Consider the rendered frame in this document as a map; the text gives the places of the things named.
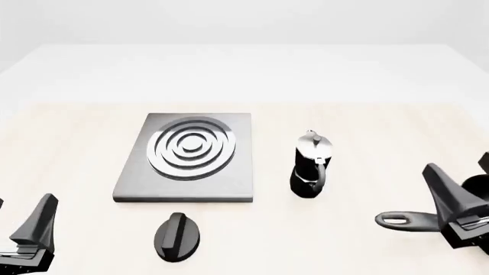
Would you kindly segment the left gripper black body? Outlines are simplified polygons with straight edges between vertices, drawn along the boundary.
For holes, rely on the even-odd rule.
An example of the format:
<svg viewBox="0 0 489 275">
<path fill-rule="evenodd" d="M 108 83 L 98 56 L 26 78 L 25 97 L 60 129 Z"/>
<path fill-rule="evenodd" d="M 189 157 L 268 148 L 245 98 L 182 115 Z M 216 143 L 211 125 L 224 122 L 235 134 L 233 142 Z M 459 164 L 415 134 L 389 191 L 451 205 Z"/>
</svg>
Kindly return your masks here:
<svg viewBox="0 0 489 275">
<path fill-rule="evenodd" d="M 16 251 L 0 251 L 0 275 L 47 272 L 54 254 L 46 248 L 27 246 Z"/>
</svg>

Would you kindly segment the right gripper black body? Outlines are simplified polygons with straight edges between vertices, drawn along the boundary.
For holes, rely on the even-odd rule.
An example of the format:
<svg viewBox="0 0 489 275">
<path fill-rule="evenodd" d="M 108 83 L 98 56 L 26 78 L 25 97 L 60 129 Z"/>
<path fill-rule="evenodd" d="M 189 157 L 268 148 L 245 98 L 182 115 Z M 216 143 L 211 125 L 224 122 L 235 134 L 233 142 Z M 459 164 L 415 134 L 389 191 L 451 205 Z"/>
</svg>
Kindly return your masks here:
<svg viewBox="0 0 489 275">
<path fill-rule="evenodd" d="M 489 212 L 459 217 L 440 231 L 452 249 L 479 247 L 489 256 Z"/>
</svg>

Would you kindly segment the round black stove knob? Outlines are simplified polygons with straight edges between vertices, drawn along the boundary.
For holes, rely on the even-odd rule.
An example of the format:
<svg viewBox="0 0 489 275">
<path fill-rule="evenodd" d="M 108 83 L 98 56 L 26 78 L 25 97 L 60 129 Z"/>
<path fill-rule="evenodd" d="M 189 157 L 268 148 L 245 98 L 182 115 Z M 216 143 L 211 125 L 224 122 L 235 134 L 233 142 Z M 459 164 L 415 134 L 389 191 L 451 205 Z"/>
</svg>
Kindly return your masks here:
<svg viewBox="0 0 489 275">
<path fill-rule="evenodd" d="M 198 225 L 182 212 L 174 212 L 159 226 L 154 236 L 154 249 L 166 262 L 178 263 L 190 258 L 198 249 Z"/>
</svg>

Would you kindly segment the black and silver moka pot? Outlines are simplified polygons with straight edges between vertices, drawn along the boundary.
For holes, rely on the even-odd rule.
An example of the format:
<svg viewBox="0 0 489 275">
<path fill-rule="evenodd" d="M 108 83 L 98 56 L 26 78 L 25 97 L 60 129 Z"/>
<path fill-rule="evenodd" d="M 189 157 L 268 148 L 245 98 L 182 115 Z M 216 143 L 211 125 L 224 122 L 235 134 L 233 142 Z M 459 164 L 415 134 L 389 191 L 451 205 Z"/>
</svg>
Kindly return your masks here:
<svg viewBox="0 0 489 275">
<path fill-rule="evenodd" d="M 307 130 L 296 144 L 291 191 L 303 199 L 314 199 L 326 184 L 332 159 L 332 143 L 314 130 Z"/>
</svg>

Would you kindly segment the flat black stove plate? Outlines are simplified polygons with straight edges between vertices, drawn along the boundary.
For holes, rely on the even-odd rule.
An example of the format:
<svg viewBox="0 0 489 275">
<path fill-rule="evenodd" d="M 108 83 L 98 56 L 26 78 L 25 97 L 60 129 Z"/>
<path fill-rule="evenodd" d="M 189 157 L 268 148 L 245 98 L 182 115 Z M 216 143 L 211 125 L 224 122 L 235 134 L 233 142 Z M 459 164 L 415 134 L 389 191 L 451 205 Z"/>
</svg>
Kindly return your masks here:
<svg viewBox="0 0 489 275">
<path fill-rule="evenodd" d="M 252 202 L 249 113 L 150 113 L 115 202 Z"/>
</svg>

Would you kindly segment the small flat plate on stalk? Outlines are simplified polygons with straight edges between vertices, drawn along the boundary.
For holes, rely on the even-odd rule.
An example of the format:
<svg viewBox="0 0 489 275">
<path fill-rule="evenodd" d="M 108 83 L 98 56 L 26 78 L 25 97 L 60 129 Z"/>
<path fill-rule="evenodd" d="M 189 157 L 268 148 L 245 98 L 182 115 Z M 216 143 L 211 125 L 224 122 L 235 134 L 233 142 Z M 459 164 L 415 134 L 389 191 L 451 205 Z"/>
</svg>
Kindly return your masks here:
<svg viewBox="0 0 489 275">
<path fill-rule="evenodd" d="M 445 227 L 437 214 L 428 212 L 382 212 L 374 221 L 393 231 L 440 232 Z"/>
</svg>

